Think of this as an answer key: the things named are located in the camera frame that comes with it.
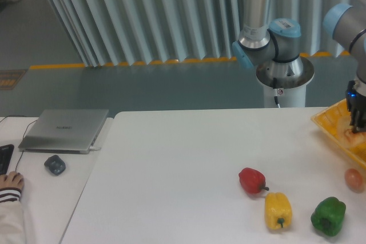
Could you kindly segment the person's hand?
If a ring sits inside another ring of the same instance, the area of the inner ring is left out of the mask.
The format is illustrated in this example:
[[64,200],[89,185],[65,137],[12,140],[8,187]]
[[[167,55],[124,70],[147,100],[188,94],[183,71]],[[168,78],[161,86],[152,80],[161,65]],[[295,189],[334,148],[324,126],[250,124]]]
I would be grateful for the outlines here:
[[3,174],[0,176],[0,188],[5,189],[16,189],[22,192],[25,182],[24,177],[21,173],[16,171],[11,171],[8,174]]

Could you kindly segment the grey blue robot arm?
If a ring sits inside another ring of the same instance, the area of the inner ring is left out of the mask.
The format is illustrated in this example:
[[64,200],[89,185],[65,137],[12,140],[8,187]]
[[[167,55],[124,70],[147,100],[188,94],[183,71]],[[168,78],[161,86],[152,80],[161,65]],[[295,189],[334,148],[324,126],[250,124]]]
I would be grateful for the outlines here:
[[[306,86],[314,67],[300,56],[301,27],[295,20],[268,22],[270,0],[245,0],[244,27],[232,44],[233,54],[256,78],[269,108],[304,107]],[[332,7],[323,27],[357,60],[356,76],[348,82],[345,98],[354,132],[365,131],[365,9],[346,3]]]

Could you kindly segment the white striped sleeve forearm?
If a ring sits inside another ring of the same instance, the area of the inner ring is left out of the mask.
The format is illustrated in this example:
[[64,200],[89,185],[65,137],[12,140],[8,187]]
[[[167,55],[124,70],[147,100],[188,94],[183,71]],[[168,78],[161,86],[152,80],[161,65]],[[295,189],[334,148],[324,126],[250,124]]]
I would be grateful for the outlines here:
[[19,188],[1,189],[1,243],[26,243],[21,194]]

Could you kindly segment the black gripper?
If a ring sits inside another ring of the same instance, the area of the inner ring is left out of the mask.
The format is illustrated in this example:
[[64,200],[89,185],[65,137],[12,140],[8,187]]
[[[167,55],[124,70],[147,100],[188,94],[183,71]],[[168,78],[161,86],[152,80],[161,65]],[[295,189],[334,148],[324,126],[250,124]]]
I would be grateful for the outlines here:
[[365,132],[365,96],[356,90],[356,81],[348,82],[345,92],[347,110],[350,112],[349,125],[353,126],[354,133]]

